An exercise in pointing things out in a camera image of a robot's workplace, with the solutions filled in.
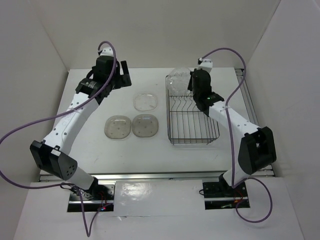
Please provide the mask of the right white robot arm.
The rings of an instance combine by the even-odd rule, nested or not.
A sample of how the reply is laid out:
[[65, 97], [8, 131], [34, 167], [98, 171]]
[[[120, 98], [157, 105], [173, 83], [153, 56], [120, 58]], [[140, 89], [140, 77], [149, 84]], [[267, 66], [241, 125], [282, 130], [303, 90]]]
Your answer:
[[212, 91], [211, 76], [204, 69], [190, 72], [188, 90], [197, 108], [229, 131], [231, 168], [219, 176], [216, 189], [223, 196], [230, 196], [242, 181], [276, 161], [273, 132], [227, 106], [224, 99]]

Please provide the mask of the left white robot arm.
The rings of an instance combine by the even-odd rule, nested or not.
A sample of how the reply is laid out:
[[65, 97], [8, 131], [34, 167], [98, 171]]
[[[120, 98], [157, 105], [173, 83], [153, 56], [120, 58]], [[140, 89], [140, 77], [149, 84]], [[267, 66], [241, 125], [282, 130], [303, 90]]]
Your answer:
[[131, 86], [127, 62], [113, 56], [101, 55], [95, 66], [83, 78], [63, 116], [52, 131], [40, 142], [30, 145], [31, 154], [39, 169], [73, 184], [88, 200], [109, 196], [109, 189], [98, 179], [78, 166], [69, 153], [90, 115], [111, 91]]

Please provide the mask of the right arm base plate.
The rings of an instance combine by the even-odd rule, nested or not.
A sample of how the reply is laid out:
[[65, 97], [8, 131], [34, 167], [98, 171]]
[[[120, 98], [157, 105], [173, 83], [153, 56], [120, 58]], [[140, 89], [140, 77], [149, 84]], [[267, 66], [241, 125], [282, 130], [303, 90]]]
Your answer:
[[204, 197], [205, 210], [225, 210], [250, 208], [250, 202], [245, 183], [236, 188], [223, 188], [218, 182], [203, 182], [199, 194]]

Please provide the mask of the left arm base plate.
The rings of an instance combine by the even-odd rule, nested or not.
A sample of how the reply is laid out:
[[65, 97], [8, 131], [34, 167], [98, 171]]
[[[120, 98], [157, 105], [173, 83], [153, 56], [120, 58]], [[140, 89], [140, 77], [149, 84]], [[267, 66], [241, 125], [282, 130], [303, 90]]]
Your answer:
[[69, 191], [67, 212], [113, 212], [115, 185], [101, 185], [96, 193], [89, 193], [87, 190], [67, 184], [60, 184], [60, 188]]

